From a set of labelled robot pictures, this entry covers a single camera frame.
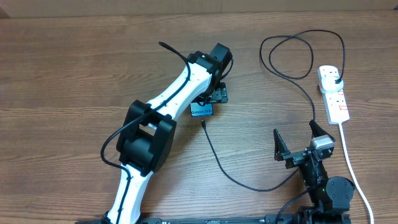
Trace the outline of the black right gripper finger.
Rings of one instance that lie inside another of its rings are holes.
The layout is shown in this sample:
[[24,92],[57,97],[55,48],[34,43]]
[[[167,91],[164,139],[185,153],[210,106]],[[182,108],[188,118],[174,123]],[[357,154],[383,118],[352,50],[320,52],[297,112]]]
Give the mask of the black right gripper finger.
[[322,129],[316,122],[314,119],[310,120],[309,122],[310,128],[312,130],[312,137],[313,138],[317,138],[320,136],[324,136],[327,135],[333,142],[335,142],[335,138],[328,134],[324,129]]
[[284,157],[288,154],[290,154],[290,151],[288,147],[286,146],[285,142],[282,139],[282,136],[278,132],[277,129],[273,130],[273,135],[274,135],[274,142],[275,142],[275,150],[274,150],[274,156],[275,157]]

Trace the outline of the blue Galaxy smartphone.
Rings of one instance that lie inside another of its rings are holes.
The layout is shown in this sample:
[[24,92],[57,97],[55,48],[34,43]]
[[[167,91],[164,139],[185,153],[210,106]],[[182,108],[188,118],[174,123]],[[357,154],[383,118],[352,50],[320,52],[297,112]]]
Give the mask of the blue Galaxy smartphone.
[[190,114],[192,117],[211,116],[213,115],[213,105],[205,104],[201,106],[198,103],[191,103]]

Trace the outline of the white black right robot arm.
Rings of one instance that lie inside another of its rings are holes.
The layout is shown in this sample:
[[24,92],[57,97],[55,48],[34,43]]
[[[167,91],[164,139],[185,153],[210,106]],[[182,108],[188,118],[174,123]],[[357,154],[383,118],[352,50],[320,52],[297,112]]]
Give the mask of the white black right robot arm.
[[[350,223],[346,213],[354,196],[355,184],[346,177],[329,177],[323,161],[332,156],[335,138],[323,130],[314,120],[309,122],[312,139],[300,152],[290,152],[277,129],[273,130],[274,159],[284,161],[285,167],[296,167],[303,179],[305,190],[288,201],[272,223]],[[308,194],[312,205],[300,207],[295,214],[283,215],[283,211],[303,195]]]

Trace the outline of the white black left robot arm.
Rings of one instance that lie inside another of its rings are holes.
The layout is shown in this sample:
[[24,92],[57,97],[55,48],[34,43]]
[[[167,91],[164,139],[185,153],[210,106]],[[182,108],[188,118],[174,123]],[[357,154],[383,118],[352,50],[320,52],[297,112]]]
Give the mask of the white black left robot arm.
[[100,223],[137,223],[150,178],[171,151],[179,116],[192,103],[228,101],[222,79],[233,66],[229,48],[216,44],[209,54],[197,51],[185,57],[164,42],[160,45],[179,56],[185,67],[160,95],[147,103],[134,101],[123,125],[103,143],[100,156],[121,170],[121,179],[114,204]]

